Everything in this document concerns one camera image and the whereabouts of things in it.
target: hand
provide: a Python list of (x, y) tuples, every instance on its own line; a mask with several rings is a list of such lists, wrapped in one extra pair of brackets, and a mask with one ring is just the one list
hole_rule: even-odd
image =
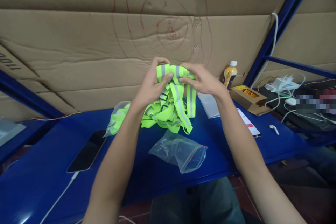
[(192, 86), (198, 92), (212, 94), (216, 97), (228, 91), (202, 64), (183, 63), (181, 66), (193, 72), (196, 75), (196, 80), (180, 78), (180, 81)]
[(150, 103), (156, 101), (163, 92), (165, 85), (172, 79), (174, 74), (172, 72), (166, 74), (162, 81), (158, 83), (156, 79), (156, 67), (158, 65), (170, 64), (169, 60), (163, 57), (155, 57), (146, 73), (140, 89), (136, 94), (133, 104), (136, 104), (141, 109), (146, 108)]

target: small cardboard box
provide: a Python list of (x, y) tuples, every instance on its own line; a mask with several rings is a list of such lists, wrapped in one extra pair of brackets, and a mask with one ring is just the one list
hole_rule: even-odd
[(247, 111), (256, 116), (261, 116), (271, 111), (270, 108), (265, 106), (268, 98), (245, 85), (232, 87), (230, 89), (230, 96), (233, 100), (247, 109)]

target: clear plastic bag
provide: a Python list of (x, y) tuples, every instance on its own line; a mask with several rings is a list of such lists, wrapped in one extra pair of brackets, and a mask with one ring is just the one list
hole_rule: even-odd
[(168, 129), (148, 153), (167, 163), (177, 165), (183, 174), (195, 171), (201, 166), (207, 149), (208, 147)]
[(197, 94), (209, 119), (220, 117), (217, 102), (212, 94)]
[(128, 106), (129, 107), (129, 104), (130, 104), (131, 102), (129, 101), (122, 101), (122, 102), (119, 102), (115, 107), (114, 107), (114, 109), (113, 109), (113, 112), (112, 112), (112, 114), (111, 114), (111, 119), (110, 119), (110, 122), (108, 123), (108, 126), (107, 126), (107, 128), (106, 128), (106, 133), (105, 133), (105, 135), (103, 136), (103, 137), (107, 137), (107, 136), (111, 136), (111, 135), (115, 135), (117, 132), (118, 132), (118, 130), (116, 129), (116, 128), (118, 128), (119, 129), (119, 127), (120, 127), (120, 125), (119, 125), (119, 127), (116, 127), (116, 121), (114, 120), (114, 115), (118, 112), (118, 110), (119, 109), (123, 109), (123, 108), (125, 108), (126, 106)]

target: blue table surface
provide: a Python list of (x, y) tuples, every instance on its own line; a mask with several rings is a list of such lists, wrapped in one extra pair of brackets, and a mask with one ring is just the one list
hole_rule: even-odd
[[(312, 147), (270, 114), (257, 117), (236, 103), (262, 136), (256, 142), (266, 163), (293, 156)], [(75, 114), (60, 120), (31, 150), (0, 177), (2, 223), (39, 223), (68, 185), (72, 174), (67, 168), (96, 130), (105, 129), (113, 109)], [(141, 128), (133, 172), (125, 193), (124, 205), (151, 199), (173, 190), (194, 186), (237, 172), (222, 129), (221, 119), (207, 119), (196, 99), (196, 118), (187, 137), (208, 146), (202, 166), (181, 174), (177, 166), (148, 154), (166, 129), (155, 125)], [(276, 135), (272, 124), (280, 135)], [(45, 223), (70, 223), (86, 211), (92, 183), (99, 165), (112, 142), (109, 137), (94, 164), (79, 173), (72, 185), (49, 214)]]
[(26, 121), (21, 122), (26, 128), (0, 147), (0, 165), (3, 164), (9, 157), (11, 157), (18, 149), (20, 149), (27, 142), (39, 138), (41, 132), (48, 122), (46, 121)]

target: neon yellow vest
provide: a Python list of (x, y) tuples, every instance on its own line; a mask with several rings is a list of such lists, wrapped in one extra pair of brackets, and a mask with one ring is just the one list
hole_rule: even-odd
[[(195, 79), (195, 75), (182, 66), (173, 65), (157, 66), (156, 72), (158, 82), (161, 82), (163, 77), (170, 72), (174, 73), (174, 77), (165, 86), (159, 100), (149, 104), (145, 109), (141, 127), (150, 128), (157, 123), (162, 128), (168, 128), (173, 133), (178, 133), (180, 126), (182, 126), (184, 132), (189, 134), (193, 128), (189, 118), (196, 116), (196, 90), (190, 85), (179, 82), (179, 78)], [(187, 103), (182, 100), (184, 85), (187, 86)], [(115, 135), (118, 132), (129, 107), (130, 104), (111, 115), (107, 127), (110, 135)]]

